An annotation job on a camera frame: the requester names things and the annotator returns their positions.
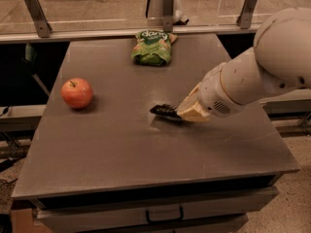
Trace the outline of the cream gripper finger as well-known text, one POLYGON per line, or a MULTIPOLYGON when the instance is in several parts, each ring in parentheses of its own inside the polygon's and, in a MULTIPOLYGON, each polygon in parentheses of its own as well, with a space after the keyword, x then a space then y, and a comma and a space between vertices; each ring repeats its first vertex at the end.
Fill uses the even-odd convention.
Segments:
POLYGON ((190 104, 182 103, 177 109, 177 115, 185 121, 205 122, 210 119, 210 113, 206 112, 201 105, 195 101, 190 104))
POLYGON ((197 100, 197 92, 199 90, 199 84, 197 84, 194 89, 189 93, 189 95, 183 100, 183 102, 178 106, 178 112, 185 112, 199 109, 199 104, 197 100))

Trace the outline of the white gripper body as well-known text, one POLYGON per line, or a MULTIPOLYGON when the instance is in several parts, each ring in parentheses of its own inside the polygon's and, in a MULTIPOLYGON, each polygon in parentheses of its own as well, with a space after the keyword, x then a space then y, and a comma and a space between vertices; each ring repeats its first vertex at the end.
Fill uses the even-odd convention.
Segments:
POLYGON ((225 93, 221 82, 224 66, 225 62, 209 71, 199 84, 196 97, 205 117, 230 117, 244 109, 225 93))

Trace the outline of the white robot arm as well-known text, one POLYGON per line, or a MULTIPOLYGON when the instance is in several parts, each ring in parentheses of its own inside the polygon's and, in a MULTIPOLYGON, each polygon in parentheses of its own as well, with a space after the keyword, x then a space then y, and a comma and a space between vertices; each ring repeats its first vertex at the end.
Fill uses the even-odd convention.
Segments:
POLYGON ((230 117, 266 97, 311 87, 311 9, 288 8, 267 19, 253 46, 213 68, 177 108, 186 121, 230 117))

